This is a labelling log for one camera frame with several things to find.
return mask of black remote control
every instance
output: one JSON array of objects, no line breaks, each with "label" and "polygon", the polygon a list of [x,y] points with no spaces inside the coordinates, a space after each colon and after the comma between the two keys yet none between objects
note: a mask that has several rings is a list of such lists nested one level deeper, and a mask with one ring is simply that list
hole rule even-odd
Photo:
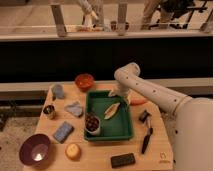
[{"label": "black remote control", "polygon": [[119,156],[111,157],[112,168],[126,166],[135,163],[135,157],[133,153],[123,154]]}]

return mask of orange bowl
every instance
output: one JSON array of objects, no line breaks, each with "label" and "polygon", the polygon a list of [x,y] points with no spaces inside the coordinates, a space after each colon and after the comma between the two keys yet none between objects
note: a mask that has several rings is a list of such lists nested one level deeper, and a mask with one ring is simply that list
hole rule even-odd
[{"label": "orange bowl", "polygon": [[86,92],[93,86],[94,78],[91,74],[80,74],[75,78],[75,84],[81,91]]}]

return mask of orange object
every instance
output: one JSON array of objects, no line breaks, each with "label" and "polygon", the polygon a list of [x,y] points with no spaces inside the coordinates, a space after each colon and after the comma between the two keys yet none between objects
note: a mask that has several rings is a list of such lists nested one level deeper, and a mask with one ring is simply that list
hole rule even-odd
[{"label": "orange object", "polygon": [[71,143],[67,146],[65,154],[71,160],[78,160],[81,156],[81,149],[77,144]]},{"label": "orange object", "polygon": [[147,103],[147,102],[148,102],[147,99],[131,100],[131,101],[130,101],[130,105],[131,105],[131,106],[143,105],[143,104],[145,104],[145,103]]},{"label": "orange object", "polygon": [[75,78],[75,84],[81,91],[86,92],[93,86],[94,78],[91,74],[80,74]]}]

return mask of purple bowl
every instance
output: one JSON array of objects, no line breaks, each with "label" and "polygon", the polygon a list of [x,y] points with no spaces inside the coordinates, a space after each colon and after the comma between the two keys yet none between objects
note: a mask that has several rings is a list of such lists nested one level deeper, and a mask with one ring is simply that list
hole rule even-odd
[{"label": "purple bowl", "polygon": [[20,161],[27,166],[37,165],[45,160],[50,149],[50,139],[44,134],[29,137],[19,151]]}]

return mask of person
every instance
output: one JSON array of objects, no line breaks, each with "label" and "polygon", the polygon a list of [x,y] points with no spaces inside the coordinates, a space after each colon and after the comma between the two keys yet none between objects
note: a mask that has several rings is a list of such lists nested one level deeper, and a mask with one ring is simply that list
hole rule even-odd
[{"label": "person", "polygon": [[93,0],[88,2],[87,0],[77,0],[77,3],[84,13],[84,25],[92,26],[93,24],[98,25],[98,23],[102,22],[102,1]]},{"label": "person", "polygon": [[[164,3],[167,0],[146,0],[145,8],[142,17],[141,29],[146,30],[150,28],[150,23],[152,20],[152,16],[154,12],[157,10],[160,4]],[[161,8],[160,10],[160,22],[159,28],[165,29],[168,27],[168,23],[170,22],[173,12],[167,12],[165,9]]]}]

